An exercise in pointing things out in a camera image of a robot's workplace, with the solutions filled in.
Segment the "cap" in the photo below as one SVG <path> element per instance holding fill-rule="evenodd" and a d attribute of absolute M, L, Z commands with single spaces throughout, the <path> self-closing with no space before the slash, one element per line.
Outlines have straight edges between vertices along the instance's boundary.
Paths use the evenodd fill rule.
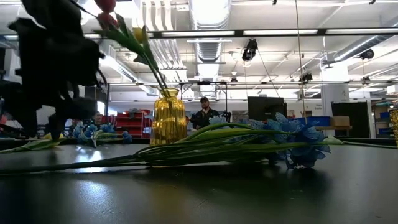
<path fill-rule="evenodd" d="M 202 97 L 201 99 L 200 99 L 200 103 L 203 103 L 203 102 L 209 102 L 209 99 L 207 98 L 207 97 Z"/>

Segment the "red shelf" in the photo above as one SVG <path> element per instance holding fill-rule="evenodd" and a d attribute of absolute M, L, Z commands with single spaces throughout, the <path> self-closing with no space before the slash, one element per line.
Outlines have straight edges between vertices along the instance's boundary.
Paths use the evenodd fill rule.
<path fill-rule="evenodd" d="M 144 133 L 145 128 L 152 126 L 152 120 L 144 117 L 148 113 L 150 113 L 149 110 L 133 112 L 132 118 L 130 118 L 130 113 L 119 113 L 114 119 L 116 121 L 116 132 L 121 134 L 128 131 L 135 138 L 150 138 L 150 134 Z"/>

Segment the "black table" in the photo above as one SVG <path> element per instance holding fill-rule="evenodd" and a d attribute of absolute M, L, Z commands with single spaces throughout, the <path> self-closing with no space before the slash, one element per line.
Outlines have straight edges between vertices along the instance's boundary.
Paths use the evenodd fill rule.
<path fill-rule="evenodd" d="M 141 147 L 60 146 L 0 155 L 0 166 L 93 161 Z M 398 150 L 331 150 L 304 170 L 118 167 L 0 177 L 0 223 L 398 223 Z"/>

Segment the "computer monitor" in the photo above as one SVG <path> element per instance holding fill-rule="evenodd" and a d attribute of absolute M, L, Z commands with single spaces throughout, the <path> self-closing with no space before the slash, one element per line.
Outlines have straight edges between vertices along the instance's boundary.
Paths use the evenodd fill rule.
<path fill-rule="evenodd" d="M 278 97 L 248 97 L 249 119 L 266 121 L 275 120 L 277 112 L 287 116 L 287 107 L 283 98 Z"/>

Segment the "black shirt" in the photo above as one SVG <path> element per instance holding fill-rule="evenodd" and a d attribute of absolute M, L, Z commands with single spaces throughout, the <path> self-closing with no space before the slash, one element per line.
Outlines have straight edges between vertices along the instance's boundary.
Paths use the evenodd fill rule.
<path fill-rule="evenodd" d="M 217 110 L 213 110 L 211 108 L 209 108 L 207 113 L 205 113 L 203 110 L 198 111 L 195 115 L 196 119 L 192 122 L 193 128 L 197 129 L 197 125 L 199 125 L 201 128 L 208 126 L 210 124 L 210 118 L 214 116 L 219 116 L 219 114 Z"/>

